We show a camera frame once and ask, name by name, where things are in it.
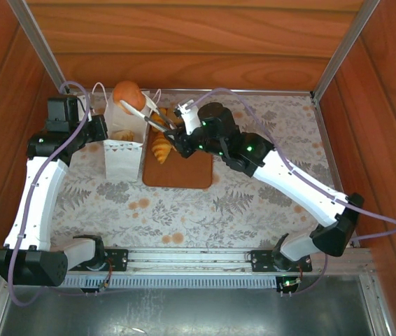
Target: cable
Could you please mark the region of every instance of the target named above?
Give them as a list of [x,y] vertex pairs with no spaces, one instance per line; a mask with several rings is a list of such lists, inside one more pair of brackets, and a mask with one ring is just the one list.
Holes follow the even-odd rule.
[[25,199],[24,212],[22,214],[22,224],[21,224],[21,228],[20,228],[20,231],[19,231],[19,235],[17,236],[17,241],[16,241],[15,248],[13,249],[13,252],[12,252],[12,255],[11,255],[10,266],[8,267],[8,276],[7,276],[8,292],[10,293],[10,298],[19,307],[26,307],[26,306],[31,305],[37,299],[37,297],[42,293],[42,290],[44,289],[44,287],[41,287],[39,289],[39,291],[35,294],[35,296],[30,301],[21,302],[16,297],[15,289],[14,289],[14,286],[13,286],[13,274],[14,274],[14,271],[15,271],[17,252],[19,251],[19,248],[21,247],[22,239],[24,238],[25,228],[27,226],[27,219],[29,217],[31,196],[33,195],[33,193],[35,191],[36,184],[38,183],[38,180],[39,180],[41,174],[43,173],[44,169],[48,166],[48,164],[55,157],[58,156],[58,154],[60,154],[75,139],[75,137],[78,135],[78,133],[80,133],[81,129],[85,125],[87,117],[89,116],[90,100],[89,100],[89,96],[88,96],[88,94],[86,92],[86,89],[81,84],[79,84],[77,82],[73,82],[71,80],[68,80],[68,81],[66,81],[66,82],[61,84],[61,86],[59,87],[59,90],[58,90],[59,93],[62,94],[63,93],[63,89],[67,85],[75,85],[75,86],[77,86],[80,89],[80,91],[85,95],[85,98],[86,98],[85,115],[83,116],[83,119],[80,121],[80,124],[78,124],[77,128],[75,129],[75,131],[73,131],[72,135],[55,152],[53,152],[52,155],[49,156],[47,158],[47,160],[44,161],[44,163],[38,169],[33,181],[31,182],[31,185],[30,185],[30,188],[29,188],[29,193],[27,194],[27,197]]
[[125,293],[127,291],[130,291],[131,288],[121,288],[121,289],[114,289],[114,290],[103,290],[102,292],[93,292],[93,293],[68,293],[64,292],[60,289],[54,288],[54,287],[45,287],[49,291],[56,292],[57,294],[63,295],[63,296],[83,296],[85,298],[91,297],[91,296],[98,296],[98,295],[107,295],[107,294],[118,294],[118,293]]
[[[205,98],[207,98],[207,97],[209,97],[211,95],[214,95],[217,92],[226,92],[226,93],[229,93],[229,94],[234,95],[235,97],[237,97],[237,99],[245,106],[245,109],[250,114],[250,116],[253,117],[254,121],[257,123],[257,125],[260,127],[260,129],[267,135],[267,138],[273,143],[274,147],[276,147],[277,153],[281,157],[281,159],[283,161],[283,164],[288,168],[290,173],[294,174],[299,180],[303,181],[305,184],[311,186],[313,189],[317,190],[318,192],[320,192],[321,194],[323,194],[327,198],[330,198],[333,202],[336,202],[336,203],[342,205],[343,207],[346,207],[348,209],[354,210],[354,211],[356,211],[356,212],[358,212],[360,214],[364,214],[366,216],[369,216],[369,217],[372,217],[372,218],[376,218],[376,219],[379,219],[381,221],[389,222],[389,223],[392,223],[392,224],[396,225],[396,219],[394,219],[394,218],[390,218],[390,217],[387,217],[387,216],[379,215],[377,213],[373,213],[373,212],[370,212],[368,210],[361,209],[361,208],[359,208],[357,206],[349,204],[348,202],[342,201],[340,199],[333,198],[333,196],[331,194],[329,194],[328,192],[326,192],[322,188],[319,188],[313,182],[307,180],[304,176],[302,176],[297,171],[295,171],[293,169],[293,167],[290,165],[290,161],[288,161],[288,159],[285,156],[285,154],[283,153],[282,149],[278,146],[278,144],[274,140],[274,138],[271,135],[270,131],[262,124],[262,122],[259,120],[259,118],[255,115],[255,113],[252,110],[252,108],[249,106],[248,102],[241,95],[239,95],[239,94],[237,94],[237,93],[235,93],[235,92],[233,92],[233,91],[231,91],[229,89],[226,89],[224,87],[219,87],[219,88],[216,88],[216,89],[214,89],[214,90],[212,90],[210,92],[207,92],[206,94],[203,94],[195,102],[191,103],[191,105],[189,105],[188,108],[190,109],[193,106],[198,105]],[[364,236],[354,237],[354,238],[351,239],[351,241],[352,242],[358,242],[358,241],[363,240],[363,239],[384,237],[384,236],[392,235],[394,233],[396,233],[396,228],[393,229],[393,230],[386,231],[386,232],[380,232],[380,233],[375,233],[375,234],[366,234]]]
[[106,278],[103,280],[103,283],[99,286],[99,292],[104,291],[108,288],[109,282],[111,281],[111,277],[113,275],[113,264],[111,263],[111,259],[106,259],[106,262],[109,265],[109,270]]
[[102,89],[102,91],[103,91],[103,95],[104,95],[104,97],[105,97],[106,105],[108,105],[108,98],[106,97],[106,90],[105,90],[105,87],[104,87],[104,85],[103,85],[102,83],[100,83],[100,82],[95,83],[94,87],[92,88],[91,93],[94,94],[95,88],[96,88],[98,85],[101,86],[101,89]]
[[299,295],[299,294],[308,292],[308,291],[310,291],[311,289],[313,289],[313,287],[315,287],[315,286],[318,284],[318,282],[321,281],[321,279],[323,278],[323,276],[324,276],[324,274],[325,274],[325,271],[327,271],[327,265],[328,265],[328,263],[329,263],[329,257],[328,257],[328,255],[326,254],[326,255],[325,255],[325,261],[324,261],[323,270],[321,271],[321,273],[319,274],[319,276],[318,276],[318,278],[315,280],[315,282],[313,282],[310,286],[304,288],[303,290],[300,290],[300,291],[298,291],[298,292],[292,293],[291,296]]
[[299,267],[299,280],[302,281],[302,278],[304,277],[304,271],[302,271],[301,265],[297,264],[297,266]]
[[154,103],[155,103],[156,105],[157,105],[157,103],[159,103],[159,100],[161,100],[161,95],[162,95],[161,89],[157,89],[155,95],[154,95],[153,98],[152,98],[152,100],[154,101]]

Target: patterned fabric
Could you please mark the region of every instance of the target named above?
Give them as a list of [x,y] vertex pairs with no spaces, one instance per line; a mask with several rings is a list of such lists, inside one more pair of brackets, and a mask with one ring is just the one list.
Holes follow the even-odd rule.
[[[165,94],[159,106],[172,107],[188,97]],[[332,186],[310,98],[245,98],[291,161]],[[235,97],[218,95],[206,102],[212,101],[231,109],[242,131],[261,134]],[[103,97],[95,104],[103,108]],[[207,190],[147,187],[141,180],[142,166],[136,182],[109,181],[101,143],[77,152],[57,198],[52,243],[94,233],[108,246],[271,247],[286,232],[316,224],[291,199],[231,171],[219,157],[214,157],[213,185]]]

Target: metal base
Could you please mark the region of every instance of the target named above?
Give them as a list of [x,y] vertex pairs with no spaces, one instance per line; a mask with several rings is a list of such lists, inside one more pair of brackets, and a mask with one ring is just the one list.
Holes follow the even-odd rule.
[[[242,248],[133,248],[128,251],[127,271],[114,272],[109,288],[277,288],[276,277],[283,277],[285,274],[252,272],[249,253],[248,249]],[[306,273],[304,280],[311,275],[319,275],[323,268],[323,254],[312,255],[311,259],[313,271]],[[96,288],[106,274],[105,271],[70,271],[60,288]],[[298,275],[298,272],[286,274],[287,277]],[[361,284],[364,284],[362,292],[365,304],[375,335],[393,335],[394,329],[378,280],[375,278],[374,263],[369,249],[348,248],[342,257],[330,257],[326,275],[360,276]],[[0,325],[7,302],[6,283],[0,278]]]

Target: wooden cutting board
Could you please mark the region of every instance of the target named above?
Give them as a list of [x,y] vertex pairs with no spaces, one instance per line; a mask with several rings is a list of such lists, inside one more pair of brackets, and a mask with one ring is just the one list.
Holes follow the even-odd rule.
[[155,138],[150,128],[148,147],[143,165],[142,181],[150,187],[206,189],[212,184],[212,155],[197,151],[185,159],[174,149],[160,164],[153,152],[151,143]]

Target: purple cable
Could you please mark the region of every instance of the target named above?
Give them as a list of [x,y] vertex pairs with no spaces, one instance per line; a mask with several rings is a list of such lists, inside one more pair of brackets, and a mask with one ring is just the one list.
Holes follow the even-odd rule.
[[291,296],[293,297],[293,296],[295,296],[295,295],[299,295],[299,294],[302,294],[302,293],[305,293],[305,292],[308,292],[308,291],[312,290],[312,289],[318,284],[318,282],[321,281],[321,279],[323,278],[323,276],[324,276],[324,274],[325,274],[325,271],[327,271],[327,265],[328,265],[328,263],[329,263],[329,257],[328,257],[328,255],[326,254],[326,255],[325,255],[325,261],[324,261],[323,270],[321,271],[321,273],[319,274],[319,276],[318,276],[318,278],[315,280],[315,282],[313,282],[309,287],[304,288],[303,290],[299,290],[298,292],[291,293]]
[[37,299],[37,297],[42,293],[42,290],[44,289],[44,287],[41,287],[40,290],[35,294],[35,296],[30,301],[21,302],[16,297],[15,289],[13,287],[13,273],[15,271],[17,252],[19,251],[19,248],[21,247],[22,238],[24,237],[25,228],[27,226],[27,219],[29,217],[31,196],[33,195],[33,192],[35,191],[35,185],[38,183],[39,177],[43,173],[44,169],[48,166],[50,161],[52,161],[58,154],[60,154],[61,151],[64,150],[67,147],[67,145],[69,145],[75,139],[75,137],[78,135],[78,133],[80,133],[81,129],[83,128],[83,126],[86,123],[87,117],[89,116],[90,101],[89,101],[89,95],[87,94],[86,89],[79,83],[73,82],[72,80],[68,80],[61,84],[61,86],[59,87],[59,93],[62,93],[63,89],[67,85],[75,85],[85,95],[85,98],[86,98],[85,115],[83,116],[83,119],[80,121],[80,124],[77,126],[75,131],[73,131],[72,135],[55,152],[53,152],[53,154],[51,156],[49,156],[47,158],[47,160],[44,161],[44,163],[41,165],[41,167],[37,171],[33,181],[31,182],[31,185],[29,188],[29,193],[27,194],[27,198],[25,199],[24,212],[22,214],[22,224],[21,224],[21,228],[19,231],[19,235],[17,236],[15,248],[13,249],[13,253],[11,255],[10,266],[8,267],[8,277],[7,277],[8,292],[10,293],[10,298],[15,303],[15,305],[17,305],[19,307],[26,307],[26,306],[31,305]]
[[[237,93],[235,93],[235,92],[233,92],[233,91],[231,91],[229,89],[226,89],[224,87],[218,87],[218,88],[216,88],[216,89],[214,89],[214,90],[212,90],[210,92],[207,92],[205,95],[202,95],[200,98],[198,98],[195,102],[193,102],[188,107],[191,108],[193,106],[198,105],[203,100],[205,100],[205,98],[207,98],[207,97],[209,97],[209,96],[211,96],[211,95],[213,95],[213,94],[215,94],[217,92],[226,92],[226,93],[234,95],[235,97],[238,98],[238,100],[245,106],[245,108],[249,112],[250,116],[253,117],[254,121],[257,123],[257,125],[260,127],[260,129],[267,135],[267,138],[270,140],[270,142],[272,142],[274,147],[276,147],[277,153],[281,157],[281,159],[283,161],[283,164],[299,180],[303,181],[305,184],[311,186],[313,189],[317,190],[318,192],[320,192],[324,196],[330,198],[333,202],[336,202],[336,203],[342,205],[343,207],[352,209],[352,210],[354,210],[354,211],[356,211],[356,212],[358,212],[360,214],[364,214],[366,216],[369,216],[369,217],[372,217],[372,218],[376,218],[376,219],[379,219],[381,221],[389,222],[389,223],[392,223],[392,224],[396,225],[396,219],[394,219],[394,218],[390,218],[390,217],[386,217],[386,216],[383,216],[383,215],[379,215],[377,213],[373,213],[373,212],[370,212],[368,210],[364,210],[364,209],[361,209],[361,208],[359,208],[357,206],[349,204],[348,202],[345,202],[345,201],[342,201],[340,199],[334,198],[331,194],[329,194],[328,192],[326,192],[322,188],[319,188],[317,185],[315,185],[311,181],[307,180],[305,177],[303,177],[297,171],[293,170],[293,168],[290,165],[290,162],[288,161],[287,157],[283,153],[282,149],[278,146],[278,144],[274,140],[274,138],[271,135],[270,131],[260,122],[259,118],[255,115],[254,111],[249,106],[248,102],[241,95],[239,95],[239,94],[237,94]],[[375,234],[366,234],[364,236],[354,237],[354,238],[351,239],[351,242],[358,242],[360,240],[369,239],[369,238],[384,237],[384,236],[392,235],[394,233],[396,233],[396,228],[393,229],[393,230],[386,231],[386,232],[380,232],[380,233],[375,233]]]
[[103,290],[102,292],[93,292],[93,293],[67,293],[62,290],[53,288],[53,287],[48,287],[52,292],[56,292],[57,294],[63,295],[63,296],[74,296],[74,297],[80,297],[84,296],[86,298],[90,298],[91,296],[96,297],[98,295],[108,295],[108,294],[118,294],[118,293],[125,293],[127,291],[130,291],[129,288],[123,288],[123,289],[114,289],[114,290]]

